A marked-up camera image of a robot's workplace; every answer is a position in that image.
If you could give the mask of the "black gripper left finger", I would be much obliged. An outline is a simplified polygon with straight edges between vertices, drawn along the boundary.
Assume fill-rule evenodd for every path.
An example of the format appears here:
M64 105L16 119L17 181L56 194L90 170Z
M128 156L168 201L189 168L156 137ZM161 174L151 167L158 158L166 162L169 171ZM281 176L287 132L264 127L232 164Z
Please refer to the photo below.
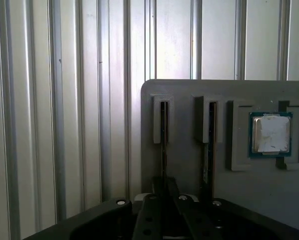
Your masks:
M152 192L141 200L114 198L41 230L30 240L161 240L161 177L152 178Z

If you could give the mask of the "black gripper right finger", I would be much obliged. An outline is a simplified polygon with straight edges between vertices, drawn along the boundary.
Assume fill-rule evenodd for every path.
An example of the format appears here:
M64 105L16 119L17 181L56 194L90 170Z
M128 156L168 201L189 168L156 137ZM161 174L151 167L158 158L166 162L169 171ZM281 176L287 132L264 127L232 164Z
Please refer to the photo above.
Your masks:
M299 240L298 229L227 200L194 201L172 177L165 189L193 240Z

